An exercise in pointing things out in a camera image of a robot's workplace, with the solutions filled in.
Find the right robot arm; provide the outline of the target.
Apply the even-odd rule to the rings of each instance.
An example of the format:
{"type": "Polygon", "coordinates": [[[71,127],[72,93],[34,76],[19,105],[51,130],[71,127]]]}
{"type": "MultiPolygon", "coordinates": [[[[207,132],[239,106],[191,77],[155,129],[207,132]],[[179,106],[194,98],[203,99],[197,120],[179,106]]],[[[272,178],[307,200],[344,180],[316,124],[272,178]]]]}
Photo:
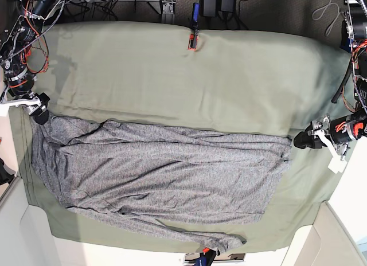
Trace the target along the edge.
{"type": "Polygon", "coordinates": [[[49,118],[49,96],[33,92],[39,73],[49,65],[44,23],[60,17],[65,0],[1,0],[1,116],[22,107],[38,124],[49,118]]]}

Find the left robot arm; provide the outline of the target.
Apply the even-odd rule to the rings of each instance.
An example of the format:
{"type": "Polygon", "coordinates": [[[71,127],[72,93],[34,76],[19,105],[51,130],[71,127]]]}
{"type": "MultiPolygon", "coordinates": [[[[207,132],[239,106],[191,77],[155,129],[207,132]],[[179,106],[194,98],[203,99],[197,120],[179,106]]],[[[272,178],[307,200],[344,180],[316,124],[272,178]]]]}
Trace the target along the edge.
{"type": "Polygon", "coordinates": [[[324,136],[331,142],[331,149],[342,154],[350,142],[366,137],[366,0],[344,0],[344,4],[342,45],[350,60],[331,102],[342,99],[350,115],[313,120],[294,138],[294,146],[300,149],[326,147],[321,140],[324,136]]]}

